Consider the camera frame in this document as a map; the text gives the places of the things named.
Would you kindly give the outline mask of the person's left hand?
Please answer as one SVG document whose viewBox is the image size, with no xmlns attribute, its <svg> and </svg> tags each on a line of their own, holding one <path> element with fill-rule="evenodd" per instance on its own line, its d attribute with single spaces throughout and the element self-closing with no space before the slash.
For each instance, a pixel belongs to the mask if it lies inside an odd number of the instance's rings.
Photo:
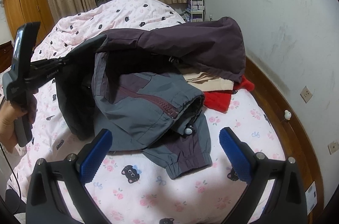
<svg viewBox="0 0 339 224">
<path fill-rule="evenodd" d="M 11 103 L 6 99 L 1 105 L 1 144 L 7 149 L 9 153 L 13 152 L 17 145 L 17 137 L 15 135 L 14 121 L 19 117 L 28 116 L 29 122 L 33 124 L 36 119 L 37 99 L 35 94 L 39 90 L 35 89 L 30 93 L 27 109 L 22 109 L 18 104 Z"/>
</svg>

